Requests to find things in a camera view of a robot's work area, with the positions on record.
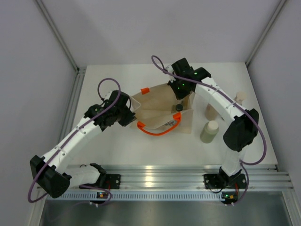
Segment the small dark-cap jar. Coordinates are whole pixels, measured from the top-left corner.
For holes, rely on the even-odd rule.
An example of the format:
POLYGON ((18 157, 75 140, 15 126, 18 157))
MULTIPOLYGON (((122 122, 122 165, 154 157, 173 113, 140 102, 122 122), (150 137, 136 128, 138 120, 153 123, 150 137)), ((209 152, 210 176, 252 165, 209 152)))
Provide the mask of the small dark-cap jar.
POLYGON ((177 105, 175 106, 175 110, 176 110, 177 112, 182 111, 182 110, 183 110, 183 105, 182 105, 182 104, 177 104, 177 105))

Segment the canvas bag with orange handles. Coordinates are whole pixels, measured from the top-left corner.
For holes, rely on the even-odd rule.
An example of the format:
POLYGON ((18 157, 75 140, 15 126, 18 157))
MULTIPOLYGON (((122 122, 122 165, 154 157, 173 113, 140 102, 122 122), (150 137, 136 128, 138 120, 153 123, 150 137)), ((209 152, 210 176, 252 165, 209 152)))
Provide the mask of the canvas bag with orange handles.
POLYGON ((184 99, 178 100, 166 83, 141 89, 130 97, 136 117, 132 128, 141 128, 155 136, 169 131, 191 133, 194 96, 194 93, 190 93, 184 99), (182 111, 175 110, 177 104, 183 105, 182 111))

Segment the beige pump bottle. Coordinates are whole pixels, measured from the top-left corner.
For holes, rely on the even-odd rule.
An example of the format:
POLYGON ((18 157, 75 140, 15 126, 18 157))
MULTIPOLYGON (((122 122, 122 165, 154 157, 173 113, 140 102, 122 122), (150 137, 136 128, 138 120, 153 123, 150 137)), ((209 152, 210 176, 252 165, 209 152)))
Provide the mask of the beige pump bottle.
POLYGON ((207 104, 206 110, 205 110, 205 117, 209 121, 214 121, 218 116, 218 112, 210 105, 207 104))

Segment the light green round-cap bottle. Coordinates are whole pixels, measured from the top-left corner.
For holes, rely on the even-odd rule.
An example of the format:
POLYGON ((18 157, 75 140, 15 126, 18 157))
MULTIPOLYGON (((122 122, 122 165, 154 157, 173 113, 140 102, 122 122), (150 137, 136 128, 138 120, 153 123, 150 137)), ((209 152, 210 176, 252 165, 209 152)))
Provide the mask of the light green round-cap bottle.
POLYGON ((216 121, 209 121, 203 127, 200 134, 200 139, 203 143, 211 143, 219 132, 219 124, 216 121))

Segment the grey-green pump bottle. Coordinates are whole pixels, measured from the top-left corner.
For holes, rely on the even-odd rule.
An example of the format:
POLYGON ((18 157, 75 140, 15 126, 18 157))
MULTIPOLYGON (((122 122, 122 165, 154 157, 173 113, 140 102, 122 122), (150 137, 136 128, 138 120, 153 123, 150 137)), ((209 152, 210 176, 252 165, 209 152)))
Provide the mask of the grey-green pump bottle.
POLYGON ((242 105, 243 101, 246 100, 247 94, 243 91, 239 91, 236 93, 234 101, 237 102, 239 105, 242 105))

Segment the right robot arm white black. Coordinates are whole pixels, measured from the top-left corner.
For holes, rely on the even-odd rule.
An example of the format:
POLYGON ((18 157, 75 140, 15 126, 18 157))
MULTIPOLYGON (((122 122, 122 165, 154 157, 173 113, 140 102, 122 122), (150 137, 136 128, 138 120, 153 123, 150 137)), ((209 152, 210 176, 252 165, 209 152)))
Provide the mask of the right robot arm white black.
POLYGON ((164 71, 171 74, 168 85, 177 99, 183 99, 191 93, 198 94, 227 123, 228 128, 223 135, 227 147, 226 157, 215 181, 222 188, 230 187, 241 172, 239 162, 244 156, 243 149, 250 145, 258 134, 255 125, 258 124, 259 113, 255 109, 247 110, 237 105, 205 68, 193 69, 186 58, 167 66, 164 71))

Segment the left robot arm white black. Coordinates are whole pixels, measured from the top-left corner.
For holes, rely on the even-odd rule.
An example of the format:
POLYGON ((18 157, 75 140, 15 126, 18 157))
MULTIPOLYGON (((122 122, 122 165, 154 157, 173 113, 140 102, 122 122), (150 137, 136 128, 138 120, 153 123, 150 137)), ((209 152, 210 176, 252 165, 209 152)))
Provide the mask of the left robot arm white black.
POLYGON ((52 198, 60 197, 73 187, 106 188, 108 175, 100 165, 91 163, 77 168, 68 168, 68 165, 106 128, 116 122, 122 127, 132 123, 135 113, 130 107, 130 96, 117 90, 110 91, 102 105, 90 106, 79 124, 59 144, 42 157, 32 157, 30 167, 34 182, 52 198))

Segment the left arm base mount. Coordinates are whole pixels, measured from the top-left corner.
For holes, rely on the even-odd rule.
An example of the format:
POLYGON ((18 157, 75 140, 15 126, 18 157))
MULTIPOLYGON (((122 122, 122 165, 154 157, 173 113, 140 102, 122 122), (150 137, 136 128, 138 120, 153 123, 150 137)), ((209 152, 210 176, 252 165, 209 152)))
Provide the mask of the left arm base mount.
POLYGON ((121 175, 120 174, 107 174, 102 188, 107 190, 120 189, 121 175))

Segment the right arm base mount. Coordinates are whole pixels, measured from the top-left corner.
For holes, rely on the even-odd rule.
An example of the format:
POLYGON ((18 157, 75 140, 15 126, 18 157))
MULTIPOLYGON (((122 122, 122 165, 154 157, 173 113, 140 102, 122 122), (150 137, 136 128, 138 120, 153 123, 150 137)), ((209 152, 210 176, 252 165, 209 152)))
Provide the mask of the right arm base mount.
POLYGON ((246 188, 247 179, 245 174, 227 176, 222 174, 205 174, 204 183, 206 189, 239 189, 246 188))

